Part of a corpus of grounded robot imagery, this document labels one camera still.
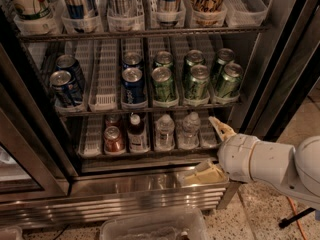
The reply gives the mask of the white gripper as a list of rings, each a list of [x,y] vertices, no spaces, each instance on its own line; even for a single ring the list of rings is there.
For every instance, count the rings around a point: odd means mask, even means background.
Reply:
[[[251,182],[250,158],[259,139],[251,135],[236,134],[232,127],[214,116],[210,116],[209,121],[220,140],[224,141],[217,153],[222,169],[233,181]],[[220,166],[210,159],[204,160],[193,169],[181,172],[178,181],[182,186],[225,182],[228,177]]]

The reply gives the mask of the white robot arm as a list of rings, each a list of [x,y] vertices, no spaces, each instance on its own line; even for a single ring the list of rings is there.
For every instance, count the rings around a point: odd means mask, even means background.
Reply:
[[[320,137],[305,139],[297,147],[262,141],[235,132],[215,117],[210,123],[221,139],[215,165],[206,159],[178,176],[183,186],[202,185],[230,179],[262,182],[279,193],[316,210],[320,209]]]

